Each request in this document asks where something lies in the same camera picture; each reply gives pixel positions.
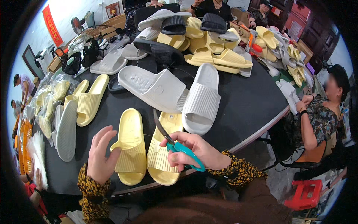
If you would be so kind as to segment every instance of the black chair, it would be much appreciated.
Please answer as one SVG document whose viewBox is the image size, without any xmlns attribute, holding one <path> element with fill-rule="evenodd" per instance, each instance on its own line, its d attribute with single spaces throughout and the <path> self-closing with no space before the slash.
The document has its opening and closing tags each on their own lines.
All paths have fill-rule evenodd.
<svg viewBox="0 0 358 224">
<path fill-rule="evenodd" d="M 178 3 L 165 4 L 162 7 L 159 7 L 159 6 L 143 7 L 143 8 L 137 9 L 133 12 L 135 27 L 138 29 L 139 22 L 146 20 L 148 17 L 153 15 L 159 9 L 169 9 L 170 11 L 175 12 L 175 13 L 180 12 L 180 6 Z"/>
</svg>

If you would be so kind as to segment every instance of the scissors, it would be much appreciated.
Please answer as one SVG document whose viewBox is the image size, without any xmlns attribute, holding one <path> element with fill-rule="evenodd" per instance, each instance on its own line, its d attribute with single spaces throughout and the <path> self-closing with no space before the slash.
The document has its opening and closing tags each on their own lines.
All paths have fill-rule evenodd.
<svg viewBox="0 0 358 224">
<path fill-rule="evenodd" d="M 200 166 L 200 168 L 197 168 L 196 166 L 190 165 L 193 169 L 197 171 L 204 172 L 205 166 L 204 164 L 199 160 L 199 158 L 191 151 L 188 147 L 185 147 L 179 142 L 174 142 L 173 139 L 169 136 L 169 134 L 164 130 L 163 126 L 159 122 L 158 115 L 156 113 L 156 110 L 153 109 L 154 112 L 154 123 L 157 126 L 158 130 L 161 132 L 162 135 L 164 135 L 164 138 L 168 140 L 166 143 L 166 149 L 169 152 L 171 150 L 172 152 L 184 152 L 188 156 L 192 157 Z"/>
</svg>

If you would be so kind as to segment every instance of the leopard print sleeve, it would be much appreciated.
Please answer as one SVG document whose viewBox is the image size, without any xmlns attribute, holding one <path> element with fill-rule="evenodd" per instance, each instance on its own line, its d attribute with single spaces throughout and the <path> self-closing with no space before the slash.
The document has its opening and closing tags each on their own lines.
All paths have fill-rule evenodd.
<svg viewBox="0 0 358 224">
<path fill-rule="evenodd" d="M 228 150 L 221 152 L 231 158 L 231 164 L 222 170 L 208 170 L 209 173 L 215 176 L 226 176 L 228 177 L 226 183 L 235 186 L 242 187 L 255 178 L 264 177 L 267 178 L 267 173 L 260 171 L 256 166 L 246 162 L 245 159 L 238 159 L 236 156 L 231 155 Z"/>
<path fill-rule="evenodd" d="M 96 183 L 91 177 L 88 177 L 86 173 L 87 163 L 79 171 L 77 186 L 83 194 L 83 198 L 79 201 L 82 207 L 83 221 L 90 223 L 94 220 L 109 217 L 106 193 L 111 180 L 108 179 L 105 184 L 101 185 Z"/>
</svg>

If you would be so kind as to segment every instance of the scissors blade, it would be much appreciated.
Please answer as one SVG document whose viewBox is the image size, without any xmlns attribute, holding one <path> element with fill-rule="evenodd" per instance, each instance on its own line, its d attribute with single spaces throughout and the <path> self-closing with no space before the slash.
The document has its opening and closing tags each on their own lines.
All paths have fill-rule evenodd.
<svg viewBox="0 0 358 224">
<path fill-rule="evenodd" d="M 164 135 L 164 138 L 166 140 L 168 140 L 169 144 L 174 145 L 175 142 L 173 141 L 173 139 L 169 136 L 169 134 L 164 130 L 163 126 L 161 125 L 161 123 L 159 122 L 158 119 L 158 115 L 156 113 L 156 109 L 153 109 L 153 113 L 154 113 L 154 123 L 157 126 L 158 130 L 161 132 L 162 135 Z"/>
</svg>

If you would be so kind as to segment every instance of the finger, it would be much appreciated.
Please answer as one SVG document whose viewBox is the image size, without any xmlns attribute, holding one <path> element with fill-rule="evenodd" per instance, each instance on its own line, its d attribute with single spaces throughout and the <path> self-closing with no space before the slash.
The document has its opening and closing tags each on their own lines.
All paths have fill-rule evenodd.
<svg viewBox="0 0 358 224">
<path fill-rule="evenodd" d="M 104 128 L 102 128 L 94 137 L 93 137 L 93 142 L 92 145 L 94 147 L 97 147 L 98 143 L 100 142 L 100 140 L 102 139 L 102 137 L 109 131 L 113 130 L 113 126 L 106 126 Z"/>
</svg>

